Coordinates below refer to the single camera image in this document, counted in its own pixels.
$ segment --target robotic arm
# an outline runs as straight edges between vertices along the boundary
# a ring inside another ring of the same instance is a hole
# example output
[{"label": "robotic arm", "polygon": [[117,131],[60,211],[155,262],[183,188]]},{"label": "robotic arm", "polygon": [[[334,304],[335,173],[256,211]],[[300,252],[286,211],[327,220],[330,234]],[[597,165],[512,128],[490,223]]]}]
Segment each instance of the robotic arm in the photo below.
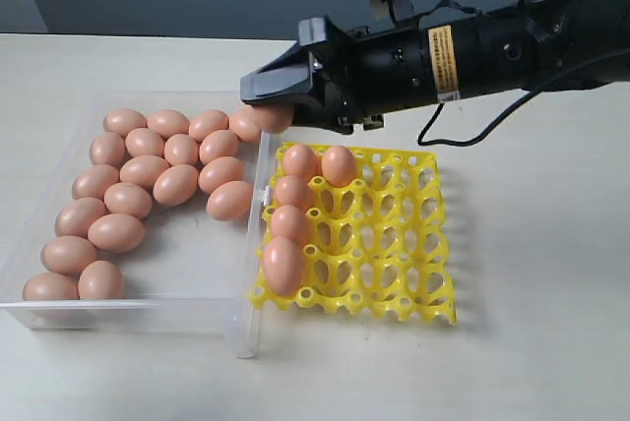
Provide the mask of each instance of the robotic arm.
[{"label": "robotic arm", "polygon": [[[489,13],[442,0],[419,14],[410,0],[369,2],[377,18],[391,19],[391,29],[301,21],[285,54],[241,79],[241,100],[292,105],[294,126],[341,134],[354,125],[381,128],[386,113],[440,103],[418,143],[471,146],[541,92],[630,81],[630,0],[519,0]],[[422,28],[440,8],[469,16]],[[529,93],[477,138],[422,141],[443,103],[514,89]]]}]

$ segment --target yellow plastic egg tray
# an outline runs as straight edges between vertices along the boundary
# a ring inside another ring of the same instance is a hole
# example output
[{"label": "yellow plastic egg tray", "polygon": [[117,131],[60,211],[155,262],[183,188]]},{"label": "yellow plastic egg tray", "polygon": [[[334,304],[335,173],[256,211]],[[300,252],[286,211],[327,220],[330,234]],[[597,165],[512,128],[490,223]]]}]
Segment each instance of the yellow plastic egg tray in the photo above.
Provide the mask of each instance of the yellow plastic egg tray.
[{"label": "yellow plastic egg tray", "polygon": [[[284,153],[277,152],[275,187],[284,176]],[[321,157],[328,146],[308,145]],[[418,313],[456,322],[453,281],[446,272],[448,244],[441,231],[445,208],[435,154],[405,150],[350,148],[357,178],[334,188],[321,176],[309,187],[314,205],[306,212],[312,224],[303,252],[307,266],[301,288],[290,298],[275,294],[262,269],[250,299],[256,308],[273,301],[281,310],[321,306],[326,313],[346,308],[356,315],[369,308],[375,317],[393,314],[407,321]],[[267,232],[259,249],[273,239],[274,200],[263,212]]]}]

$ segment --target egg tray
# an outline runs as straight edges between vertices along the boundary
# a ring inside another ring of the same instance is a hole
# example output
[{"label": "egg tray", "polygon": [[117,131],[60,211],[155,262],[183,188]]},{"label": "egg tray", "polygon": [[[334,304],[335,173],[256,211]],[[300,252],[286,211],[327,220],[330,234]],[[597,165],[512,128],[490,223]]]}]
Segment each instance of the egg tray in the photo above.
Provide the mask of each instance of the egg tray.
[{"label": "egg tray", "polygon": [[[276,153],[275,187],[284,176],[283,143]],[[328,146],[309,145],[319,157]],[[456,322],[454,289],[446,272],[448,243],[441,231],[444,201],[436,156],[429,152],[349,148],[357,178],[334,188],[321,176],[309,182],[314,205],[306,212],[313,232],[303,247],[306,276],[293,297],[274,293],[262,269],[249,297],[255,308],[267,301],[281,310],[321,306],[328,314],[346,308],[356,315],[368,308],[375,317],[388,313],[407,321],[418,313],[425,322],[442,317]],[[274,199],[265,207],[265,237],[273,239]]]}]

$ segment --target black cable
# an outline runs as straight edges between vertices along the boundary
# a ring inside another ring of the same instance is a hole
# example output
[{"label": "black cable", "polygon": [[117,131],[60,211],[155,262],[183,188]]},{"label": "black cable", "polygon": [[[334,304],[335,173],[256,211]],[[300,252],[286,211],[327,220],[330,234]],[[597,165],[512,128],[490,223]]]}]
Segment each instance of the black cable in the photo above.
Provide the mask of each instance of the black cable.
[{"label": "black cable", "polygon": [[481,131],[474,138],[468,139],[467,141],[452,141],[449,139],[434,139],[431,141],[424,140],[424,136],[426,136],[426,134],[429,132],[429,129],[431,129],[431,126],[433,126],[433,123],[435,123],[438,116],[444,109],[444,103],[440,103],[437,109],[435,110],[435,112],[433,113],[433,116],[431,117],[431,119],[429,119],[429,122],[426,123],[426,126],[424,126],[424,128],[420,132],[420,135],[417,138],[417,144],[421,147],[453,146],[455,148],[469,148],[470,146],[474,146],[480,143],[481,141],[483,141],[492,131],[494,131],[494,129],[499,124],[505,121],[517,109],[519,109],[521,106],[531,101],[532,99],[536,98],[539,94],[543,93],[544,89],[547,88],[549,85],[554,84],[555,82],[558,82],[564,79],[565,77],[568,77],[571,74],[575,74],[576,72],[579,72],[580,70],[584,70],[588,67],[591,67],[592,65],[598,62],[614,59],[614,58],[621,57],[623,55],[628,55],[628,54],[630,54],[630,47],[625,48],[625,49],[615,50],[613,52],[609,52],[607,54],[602,54],[598,57],[594,57],[590,60],[586,60],[580,64],[577,64],[577,65],[574,65],[573,67],[568,68],[567,70],[563,72],[560,72],[559,74],[556,74],[550,77],[544,82],[541,82],[535,89],[528,91],[526,94],[524,94],[519,99],[517,99],[514,103],[512,103],[510,106],[504,109],[503,112],[501,112],[501,114],[499,114],[490,124],[488,124],[483,131]]}]

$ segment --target egg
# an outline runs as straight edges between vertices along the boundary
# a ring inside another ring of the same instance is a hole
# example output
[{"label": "egg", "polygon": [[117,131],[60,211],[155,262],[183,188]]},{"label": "egg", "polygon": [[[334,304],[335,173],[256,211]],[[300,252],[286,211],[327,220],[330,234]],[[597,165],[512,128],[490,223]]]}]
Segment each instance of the egg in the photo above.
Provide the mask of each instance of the egg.
[{"label": "egg", "polygon": [[126,162],[120,169],[120,181],[134,183],[151,190],[158,177],[168,169],[168,162],[155,155],[140,155]]},{"label": "egg", "polygon": [[22,290],[25,301],[76,300],[77,282],[59,273],[40,273],[27,281]]},{"label": "egg", "polygon": [[199,188],[210,195],[223,183],[239,181],[244,177],[245,162],[236,157],[219,157],[202,169]]},{"label": "egg", "polygon": [[59,236],[46,243],[41,250],[43,265],[49,271],[64,275],[78,275],[95,260],[95,246],[78,236]]},{"label": "egg", "polygon": [[147,128],[134,129],[130,132],[125,139],[125,146],[132,157],[164,154],[164,139],[157,132]]},{"label": "egg", "polygon": [[253,194],[254,187],[251,183],[223,183],[208,198],[206,212],[218,221],[239,219],[249,212]]},{"label": "egg", "polygon": [[81,273],[78,286],[82,300],[119,300],[125,296],[122,271],[109,261],[89,264]]},{"label": "egg", "polygon": [[237,152],[238,138],[226,130],[214,131],[199,146],[199,158],[204,165],[219,157],[236,155]]},{"label": "egg", "polygon": [[146,128],[145,115],[133,109],[116,109],[105,117],[103,129],[126,138],[134,129]]},{"label": "egg", "polygon": [[102,251],[119,254],[140,246],[146,234],[140,219],[115,213],[97,219],[88,230],[88,239]]},{"label": "egg", "polygon": [[199,172],[192,165],[175,165],[163,172],[154,185],[154,198],[162,205],[176,207],[197,191]]},{"label": "egg", "polygon": [[276,106],[245,106],[254,122],[263,131],[279,134],[293,122],[293,106],[290,104]]},{"label": "egg", "polygon": [[171,165],[196,165],[199,160],[199,145],[187,134],[176,134],[166,141],[164,158]]},{"label": "egg", "polygon": [[284,297],[293,296],[302,285],[306,274],[301,249],[290,239],[274,238],[265,246],[263,273],[274,293]]},{"label": "egg", "polygon": [[304,247],[311,239],[310,221],[304,211],[293,205],[282,205],[274,211],[271,228],[274,236],[286,237],[299,247]]},{"label": "egg", "polygon": [[104,163],[84,170],[72,184],[72,198],[93,197],[102,200],[105,191],[118,183],[118,169]]},{"label": "egg", "polygon": [[98,198],[85,197],[64,208],[55,219],[57,236],[88,237],[88,229],[105,215],[105,204]]},{"label": "egg", "polygon": [[331,146],[322,155],[322,173],[333,187],[342,188],[356,178],[354,154],[343,146]]},{"label": "egg", "polygon": [[229,130],[243,143],[259,143],[263,131],[254,122],[251,114],[241,109],[229,117]]},{"label": "egg", "polygon": [[227,129],[229,120],[222,111],[211,109],[195,117],[188,128],[188,135],[201,143],[214,131]]},{"label": "egg", "polygon": [[313,206],[313,191],[303,179],[287,175],[276,184],[274,198],[281,205],[293,205],[302,212]]},{"label": "egg", "polygon": [[296,175],[306,182],[317,174],[319,159],[312,148],[296,144],[288,148],[283,157],[286,175]]},{"label": "egg", "polygon": [[102,133],[90,145],[90,160],[94,165],[105,163],[119,167],[125,153],[125,140],[116,133]]},{"label": "egg", "polygon": [[109,212],[131,214],[144,219],[151,212],[154,201],[147,191],[133,183],[116,183],[107,189],[104,197]]},{"label": "egg", "polygon": [[147,117],[147,127],[165,139],[176,134],[188,134],[190,123],[179,111],[163,109]]}]

